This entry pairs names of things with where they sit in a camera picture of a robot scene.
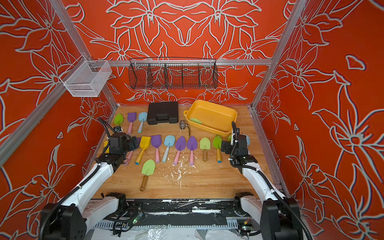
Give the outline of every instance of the pink handle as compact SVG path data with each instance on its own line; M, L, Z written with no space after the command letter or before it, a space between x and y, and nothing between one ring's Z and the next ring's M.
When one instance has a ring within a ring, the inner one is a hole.
M179 162L179 156L180 156L180 151L177 151L175 160L173 161L173 166L176 166L177 163Z
M156 163L160 162L160 154L159 154L159 149L158 148L156 148L155 162Z
M132 133L132 127L133 127L133 122L131 122L131 123L129 124L128 132L127 132L127 133Z
M193 163L193 160L194 160L194 155L193 155L193 150L191 150L191 156L189 157L189 165L193 166L194 163Z
M133 151L130 151L129 154L128 154L128 156L125 158L126 161L127 161L127 162L124 163L125 166L128 165L129 160L131 159L132 155L133 155Z

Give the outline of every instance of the white wire basket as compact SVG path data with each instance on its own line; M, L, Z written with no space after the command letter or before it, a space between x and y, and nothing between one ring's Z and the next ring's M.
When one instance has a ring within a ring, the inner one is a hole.
M112 73L112 69L105 61L99 71L92 71L86 61L81 61L80 66L72 76L63 82L65 88L74 97L97 97Z

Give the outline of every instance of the red wall panel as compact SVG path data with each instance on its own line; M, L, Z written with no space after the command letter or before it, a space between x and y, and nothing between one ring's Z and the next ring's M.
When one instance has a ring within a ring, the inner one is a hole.
M58 100L1 167L0 239L35 239L40 210L57 202L82 179L104 132L97 117L112 109L98 98Z
M382 239L384 5L305 6L257 112L316 239Z
M80 56L48 0L0 3L0 144Z
M97 5L90 1L63 0L63 3L96 60L175 56L270 58L294 6L292 0L132 0L103 1ZM169 99L180 103L187 103L185 99L205 99L248 104L265 70L265 66L219 68L219 89L186 92L133 90L129 87L127 69L119 67L114 69L115 78L108 81L108 86L121 104Z
M45 99L80 56L48 0L0 1L0 144ZM68 92L0 171L0 239L36 239L40 210L78 183L111 106Z

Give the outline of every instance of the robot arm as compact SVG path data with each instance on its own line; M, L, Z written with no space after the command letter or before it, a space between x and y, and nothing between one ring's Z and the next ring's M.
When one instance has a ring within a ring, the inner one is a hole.
M240 135L240 129L234 122L232 127L232 140L222 141L221 151L230 154L231 165L249 180L260 198L258 200L250 193L236 194L236 211L251 215L260 225L263 240L302 240L303 231L311 240L312 236L300 218L297 202L287 198L267 179L257 160L248 154L246 136Z
M106 126L104 128L109 138L109 153L104 153L105 148L96 159L97 164L67 196L41 210L40 240L82 240L100 220L128 208L125 194L109 193L102 201L86 209L91 197L124 162L127 152L139 147L136 137L115 130L110 136Z

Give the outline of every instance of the orange backdrop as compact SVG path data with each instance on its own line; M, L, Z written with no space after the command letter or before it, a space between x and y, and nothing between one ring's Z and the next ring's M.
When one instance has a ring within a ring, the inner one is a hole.
M80 56L46 0L0 1L0 144ZM83 177L112 114L106 97L68 92L0 168L0 239L36 239L40 210Z
M384 4L311 0L257 107L316 239L384 236Z
M0 144L80 56L49 1L0 3Z
M1 167L0 239L36 239L40 210L64 197L85 174L104 132L97 117L112 109L98 98L68 92Z
M271 58L293 0L92 1L63 0L95 60L198 57ZM108 86L120 104L204 99L248 104L266 66L219 68L216 90L133 90L125 67L114 68Z

